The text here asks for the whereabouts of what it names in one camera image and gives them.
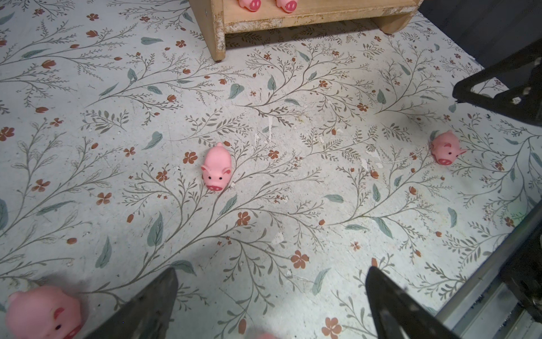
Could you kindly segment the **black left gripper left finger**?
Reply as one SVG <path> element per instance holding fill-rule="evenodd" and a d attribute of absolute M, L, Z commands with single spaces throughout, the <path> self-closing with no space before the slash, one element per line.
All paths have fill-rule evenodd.
<path fill-rule="evenodd" d="M 178 287 L 175 270 L 166 269 L 87 337 L 165 338 Z"/>

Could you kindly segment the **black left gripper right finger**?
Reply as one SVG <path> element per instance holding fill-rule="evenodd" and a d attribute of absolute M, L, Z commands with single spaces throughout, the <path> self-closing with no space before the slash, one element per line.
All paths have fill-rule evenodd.
<path fill-rule="evenodd" d="M 368 270 L 366 291 L 379 338 L 458 339 L 379 268 Z"/>

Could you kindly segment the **pink pig toy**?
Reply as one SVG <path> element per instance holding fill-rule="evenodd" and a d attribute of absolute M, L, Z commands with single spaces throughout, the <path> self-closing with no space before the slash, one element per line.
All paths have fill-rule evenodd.
<path fill-rule="evenodd" d="M 282 9 L 288 14 L 293 13 L 298 7 L 297 0 L 277 0 L 276 4 L 278 8 Z"/>
<path fill-rule="evenodd" d="M 207 188 L 212 192 L 223 191 L 233 174 L 230 152 L 222 143 L 218 143 L 207 152 L 204 164 L 200 168 Z"/>
<path fill-rule="evenodd" d="M 245 8 L 251 12 L 257 12 L 261 8 L 261 0 L 238 0 L 241 8 Z"/>
<path fill-rule="evenodd" d="M 80 302 L 55 286 L 14 292 L 6 325 L 16 338 L 74 338 L 83 327 Z"/>
<path fill-rule="evenodd" d="M 433 139 L 430 143 L 430 149 L 433 157 L 439 165 L 449 166 L 467 152 L 466 149 L 462 149 L 460 141 L 452 131 L 447 131 L 440 134 Z"/>

